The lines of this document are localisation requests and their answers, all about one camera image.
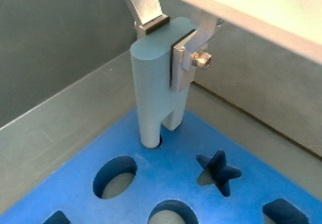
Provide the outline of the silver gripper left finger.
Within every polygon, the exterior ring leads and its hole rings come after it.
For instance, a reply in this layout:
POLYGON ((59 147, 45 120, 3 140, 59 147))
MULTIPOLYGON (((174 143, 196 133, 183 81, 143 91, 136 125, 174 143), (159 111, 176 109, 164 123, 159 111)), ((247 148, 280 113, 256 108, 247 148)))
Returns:
POLYGON ((139 39, 170 23, 170 17, 162 12, 159 0, 124 1, 133 17, 139 39))

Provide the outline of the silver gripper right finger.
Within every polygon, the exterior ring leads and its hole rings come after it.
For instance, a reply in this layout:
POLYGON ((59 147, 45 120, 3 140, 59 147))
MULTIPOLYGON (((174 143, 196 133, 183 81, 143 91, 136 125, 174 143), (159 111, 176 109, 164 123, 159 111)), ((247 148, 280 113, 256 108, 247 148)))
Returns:
POLYGON ((195 28, 171 46, 171 81, 174 90, 184 90, 194 80, 196 69, 207 69, 211 54, 207 43, 220 29, 223 20, 207 12, 191 16, 195 28))

